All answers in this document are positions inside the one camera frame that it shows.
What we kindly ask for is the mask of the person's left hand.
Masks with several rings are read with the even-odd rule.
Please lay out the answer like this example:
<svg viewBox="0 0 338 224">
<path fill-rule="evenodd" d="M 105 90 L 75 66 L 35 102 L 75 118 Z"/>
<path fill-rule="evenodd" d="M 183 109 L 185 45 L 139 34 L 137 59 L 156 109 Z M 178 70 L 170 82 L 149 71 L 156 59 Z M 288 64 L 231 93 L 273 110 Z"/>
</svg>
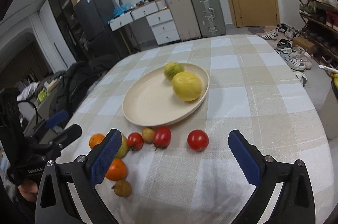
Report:
<svg viewBox="0 0 338 224">
<path fill-rule="evenodd" d="M 18 186 L 18 190 L 27 201 L 36 202 L 38 186 L 35 182 L 31 180 L 24 180 L 23 183 Z"/>
</svg>

